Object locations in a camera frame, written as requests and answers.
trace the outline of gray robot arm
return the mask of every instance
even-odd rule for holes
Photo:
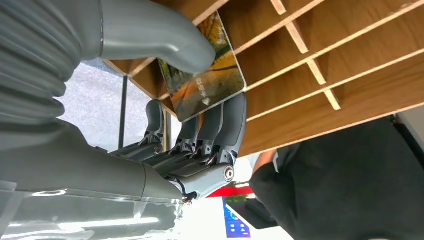
[[[179,215],[175,208],[160,212],[156,201],[147,211],[138,200],[202,198],[232,179],[246,123],[244,94],[215,109],[221,113],[214,113],[218,121],[207,117],[211,131],[206,124],[198,139],[199,126],[187,125],[170,152],[162,152],[163,115],[157,101],[147,106],[144,139],[113,153],[89,146],[77,127],[57,119],[65,109],[54,97],[65,94],[65,82],[81,60],[159,57],[185,72],[206,70],[215,52],[189,20],[148,0],[1,0],[0,22],[0,212],[7,213],[1,216],[0,236],[5,230],[8,239],[20,239],[37,234],[30,230],[39,227],[59,235],[88,233],[95,225],[102,225],[106,238],[131,236],[133,228],[126,223],[142,224],[141,213],[160,215],[168,221],[157,224],[169,229],[175,224],[169,216]],[[20,197],[6,199],[4,193]],[[46,193],[69,195],[43,198]],[[16,207],[22,201],[25,208],[28,198],[34,202],[30,208],[2,211],[4,203]],[[55,199],[66,201],[56,204]],[[33,226],[32,219],[66,228]],[[110,231],[117,221],[122,231]],[[97,236],[102,230],[95,228]],[[152,228],[160,227],[145,225],[142,234]]]

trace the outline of wooden shelf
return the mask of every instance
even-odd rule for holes
[[[342,109],[323,94],[249,121],[240,157],[322,136],[424,105],[424,54],[334,89]]]
[[[424,103],[424,0],[157,0],[218,10],[247,83],[241,156]],[[112,61],[174,114],[154,58]]]
[[[304,64],[249,90],[248,121],[423,53],[423,22],[419,8],[320,56],[322,87]],[[258,96],[260,104],[251,103]]]
[[[291,23],[324,0],[284,0],[279,15],[270,0],[231,0],[219,10],[236,54]]]
[[[308,53],[301,54],[297,50],[291,37],[287,37],[288,32],[284,28],[238,56],[248,89],[264,84],[328,53],[424,3],[422,0],[412,2],[410,0],[327,0],[323,2],[297,20],[309,48]]]

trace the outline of dark shirt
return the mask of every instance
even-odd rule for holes
[[[387,118],[284,147],[250,186],[295,240],[424,240],[424,170]]]

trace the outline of wooden shelf divider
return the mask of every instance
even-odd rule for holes
[[[302,142],[424,105],[424,54],[334,89],[343,108],[320,94],[249,121],[239,157]]]
[[[326,0],[296,20],[308,53],[294,50],[287,31],[280,29],[237,56],[247,90],[374,32],[410,11],[421,12],[417,8],[423,4],[424,0]]]
[[[271,3],[277,11],[278,15],[283,15],[287,13],[287,9],[282,3],[282,0],[271,0]]]
[[[315,77],[301,71],[304,64],[249,90],[248,121],[424,53],[423,22],[419,8],[322,55],[316,61],[325,86],[311,83]],[[260,104],[251,103],[257,96]]]
[[[313,76],[316,78],[316,81],[319,83],[319,85],[324,85],[327,83],[326,79],[323,76],[323,73],[321,72],[320,66],[318,65],[315,59],[308,61],[307,65],[309,66]]]
[[[219,14],[238,55],[322,2],[324,0],[285,0],[287,12],[279,15],[269,0],[231,0]]]
[[[286,25],[286,28],[288,30],[288,33],[290,34],[291,38],[294,41],[294,44],[296,44],[297,49],[300,51],[301,54],[307,53],[308,47],[306,46],[306,43],[302,37],[302,34],[299,30],[298,25],[295,21],[289,23]],[[311,70],[313,76],[316,78],[316,81],[320,85],[326,84],[326,80],[321,73],[320,67],[318,66],[318,63],[315,61],[315,59],[312,59],[307,62],[307,65],[309,69]],[[337,100],[336,96],[334,95],[333,91],[331,89],[324,91],[325,97],[328,99],[329,103],[331,104],[332,108],[336,111],[342,109],[340,107],[339,101]]]
[[[339,111],[340,109],[342,109],[342,107],[340,106],[339,100],[337,99],[332,89],[325,90],[324,95],[327,97],[328,101],[330,102],[334,110]]]
[[[301,31],[296,21],[293,20],[292,22],[287,23],[285,27],[287,28],[288,34],[290,34],[300,53],[305,54],[309,52],[308,46],[306,46],[305,40],[302,37]]]

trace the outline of card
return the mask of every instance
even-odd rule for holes
[[[215,61],[205,72],[182,72],[159,60],[172,105],[180,122],[225,102],[243,92],[246,81],[218,12],[197,27],[216,51]]]

